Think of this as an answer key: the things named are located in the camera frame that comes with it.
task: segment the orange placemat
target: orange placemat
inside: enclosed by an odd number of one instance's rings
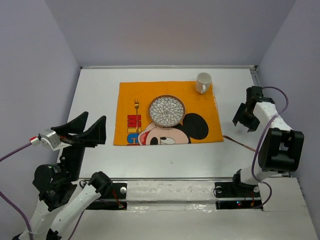
[[[132,146],[222,142],[212,86],[202,95],[196,92],[195,84],[194,81],[121,82],[113,144]],[[186,115],[178,126],[160,127],[151,121],[149,105],[160,95],[174,95],[183,101]],[[139,100],[138,119],[135,99]]]

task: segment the lavender wall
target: lavender wall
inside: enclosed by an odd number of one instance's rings
[[[28,142],[40,130],[67,120],[79,75],[57,23],[43,0],[0,4],[0,156]],[[38,191],[37,166],[56,155],[29,147],[0,163],[0,190],[30,218]],[[0,239],[12,239],[25,223],[0,198]]]
[[[286,92],[283,117],[305,136],[297,175],[320,237],[320,1],[297,0],[258,67],[263,86]],[[279,108],[282,97],[270,92]]]
[[[257,65],[295,0],[45,0],[81,66]]]

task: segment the cable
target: cable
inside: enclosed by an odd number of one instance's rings
[[[225,139],[228,139],[228,140],[230,140],[230,141],[232,141],[232,142],[234,142],[234,143],[236,143],[236,144],[239,144],[239,145],[241,145],[241,146],[245,147],[246,149],[249,149],[249,150],[251,150],[251,151],[253,151],[253,152],[256,151],[254,148],[252,148],[252,147],[250,147],[250,146],[247,146],[247,145],[245,145],[245,144],[243,144],[243,143],[241,143],[241,142],[238,142],[238,141],[234,140],[233,138],[231,138],[231,137],[229,137],[229,136],[227,136],[227,135],[222,135],[222,137],[224,137]]]
[[[252,197],[252,203],[250,204],[250,207],[253,207],[255,205],[255,196],[252,192],[250,192],[250,195]]]
[[[71,233],[70,237],[68,238],[68,240],[70,240],[70,239],[72,238],[72,236],[75,234],[75,232],[76,232],[76,230],[77,230],[77,227],[78,227],[78,225],[79,225],[79,223],[80,223],[80,220],[81,220],[81,218],[82,218],[82,216],[83,216],[84,213],[85,213],[85,210],[80,214],[80,216],[79,216],[79,218],[78,218],[78,221],[76,221],[76,224],[75,224],[75,226],[74,226],[74,229],[72,230],[72,233]]]
[[[275,86],[265,86],[263,87],[262,89],[275,89],[277,91],[279,91],[280,93],[283,94],[284,98],[285,98],[285,106],[284,108],[276,115],[274,115],[269,121],[268,123],[266,124],[265,128],[263,129],[262,131],[262,134],[260,136],[260,139],[258,141],[258,144],[256,146],[256,150],[255,150],[255,153],[254,153],[254,156],[253,156],[253,161],[252,161],[252,166],[251,166],[251,174],[253,176],[253,178],[258,182],[258,183],[261,183],[261,184],[265,184],[268,186],[270,192],[269,192],[269,196],[267,197],[267,199],[262,203],[260,204],[259,206],[256,206],[254,207],[254,209],[260,209],[262,208],[271,198],[272,196],[272,188],[271,186],[269,185],[269,183],[265,182],[265,181],[261,181],[260,179],[258,179],[255,175],[255,164],[256,164],[256,161],[257,161],[257,156],[258,156],[258,153],[259,153],[259,150],[260,150],[260,146],[262,144],[262,141],[265,137],[265,134],[267,132],[267,130],[269,129],[269,127],[271,126],[271,123],[280,115],[282,114],[285,110],[287,110],[288,108],[288,105],[289,105],[289,99],[288,99],[288,96],[285,94],[284,91],[282,91],[281,89],[275,87]]]
[[[104,199],[97,199],[97,200],[95,200],[95,202],[103,202],[103,203],[105,203],[105,204],[109,204],[109,203],[110,203],[110,202],[108,202],[108,201],[106,201],[106,200],[104,200]],[[78,220],[76,221],[76,224],[75,224],[75,226],[74,226],[74,228],[73,228],[73,230],[72,230],[72,233],[71,233],[71,235],[69,236],[68,240],[71,240],[71,238],[72,238],[73,235],[75,234],[75,232],[76,232],[76,230],[77,230],[77,227],[78,227],[78,225],[79,225],[79,223],[80,223],[80,220],[81,220],[81,218],[82,218],[82,216],[83,216],[84,213],[85,213],[85,210],[80,214]]]
[[[113,196],[114,196],[114,198],[115,198],[115,200],[116,200],[116,202],[118,203],[118,206],[119,206],[119,208],[120,209],[123,209],[124,208],[124,206],[121,204],[121,202],[119,201],[119,199],[118,199],[118,197],[117,197],[117,193],[116,193],[116,190],[115,189],[112,189],[112,194],[113,194]]]
[[[27,143],[26,145],[23,145],[23,146],[17,148],[16,150],[8,153],[7,155],[1,157],[1,158],[0,158],[0,163],[1,163],[3,160],[7,159],[8,157],[12,156],[13,154],[16,154],[17,152],[20,152],[21,150],[23,150],[23,149],[25,149],[25,148],[27,148],[27,147],[29,147],[29,146],[31,146],[31,145],[32,145],[31,142],[29,142],[29,143]]]
[[[27,148],[27,147],[29,147],[31,145],[32,145],[31,142],[29,142],[28,144],[17,148],[16,150],[14,150],[14,151],[8,153],[7,155],[1,157],[0,158],[0,162],[2,162],[3,160],[7,159],[8,157],[12,156],[13,154],[16,154],[17,152],[20,152],[21,150],[23,150],[23,149],[25,149],[25,148]],[[10,199],[7,198],[6,195],[4,195],[2,191],[0,191],[0,197],[2,197],[11,207],[13,207],[21,215],[21,217],[23,218],[23,220],[25,222],[26,228],[29,231],[30,240],[34,240],[34,237],[33,237],[32,233],[31,233],[32,230],[31,230],[30,223],[28,221],[27,216],[24,214],[24,212],[19,207],[17,207],[17,205],[15,205],[12,201],[10,201]]]
[[[84,189],[85,188],[85,186],[88,184],[88,180],[81,180],[80,182],[79,182],[79,186],[82,188],[82,189]]]

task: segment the plate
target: plate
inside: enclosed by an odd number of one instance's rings
[[[149,106],[151,120],[161,127],[173,127],[179,124],[186,115],[184,103],[173,95],[156,97]]]

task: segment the mug handle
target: mug handle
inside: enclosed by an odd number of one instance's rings
[[[202,91],[201,91],[201,93],[202,93],[202,94],[205,94],[205,93],[206,93],[206,85],[204,85],[204,84],[202,85]]]

